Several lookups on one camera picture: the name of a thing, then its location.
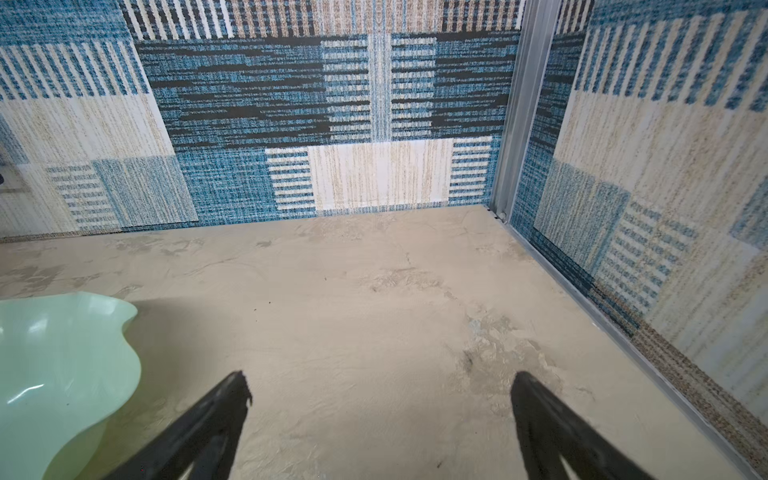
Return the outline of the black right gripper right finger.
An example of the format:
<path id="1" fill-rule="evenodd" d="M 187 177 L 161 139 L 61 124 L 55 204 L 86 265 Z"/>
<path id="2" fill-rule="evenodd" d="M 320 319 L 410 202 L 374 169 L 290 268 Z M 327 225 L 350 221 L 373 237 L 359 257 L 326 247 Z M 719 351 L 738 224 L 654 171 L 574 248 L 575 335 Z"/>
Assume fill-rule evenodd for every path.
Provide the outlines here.
<path id="1" fill-rule="evenodd" d="M 517 438 L 530 479 L 649 479 L 534 375 L 519 371 L 510 389 Z"/>

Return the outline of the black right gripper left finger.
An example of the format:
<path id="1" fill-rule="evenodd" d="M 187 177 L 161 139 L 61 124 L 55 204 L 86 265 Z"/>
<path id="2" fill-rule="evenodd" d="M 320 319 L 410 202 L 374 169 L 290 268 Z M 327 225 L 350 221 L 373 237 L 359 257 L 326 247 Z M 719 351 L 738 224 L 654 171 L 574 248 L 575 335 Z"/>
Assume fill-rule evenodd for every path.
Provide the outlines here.
<path id="1" fill-rule="evenodd" d="M 106 477 L 229 478 L 252 400 L 244 373 L 230 373 Z"/>

